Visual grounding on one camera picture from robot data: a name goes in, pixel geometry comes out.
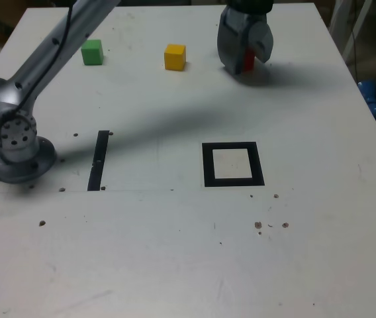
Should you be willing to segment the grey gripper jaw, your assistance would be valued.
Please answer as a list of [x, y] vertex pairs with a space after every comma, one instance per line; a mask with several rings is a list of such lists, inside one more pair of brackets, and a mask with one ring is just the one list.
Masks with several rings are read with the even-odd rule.
[[248, 47], [248, 34], [255, 20], [226, 6], [220, 16], [217, 36], [218, 56], [233, 76], [254, 68], [255, 54]]
[[254, 23], [248, 34], [248, 47], [253, 50], [255, 57], [262, 63], [266, 63], [273, 50], [273, 35], [266, 22]]

